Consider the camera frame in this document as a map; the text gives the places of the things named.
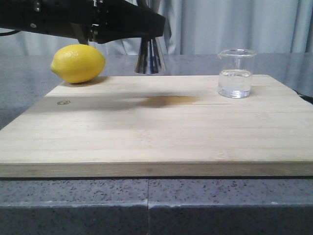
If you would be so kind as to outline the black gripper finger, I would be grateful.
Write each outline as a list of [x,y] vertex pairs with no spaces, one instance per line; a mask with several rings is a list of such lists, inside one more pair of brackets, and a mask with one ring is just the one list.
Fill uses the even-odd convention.
[[145,0],[98,0],[91,28],[98,44],[128,38],[155,38],[163,35],[166,18],[152,10]]

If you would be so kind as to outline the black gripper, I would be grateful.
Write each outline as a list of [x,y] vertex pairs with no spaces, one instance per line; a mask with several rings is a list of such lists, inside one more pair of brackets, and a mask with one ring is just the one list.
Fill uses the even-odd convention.
[[33,32],[87,45],[95,11],[93,0],[2,0],[0,26],[11,34]]

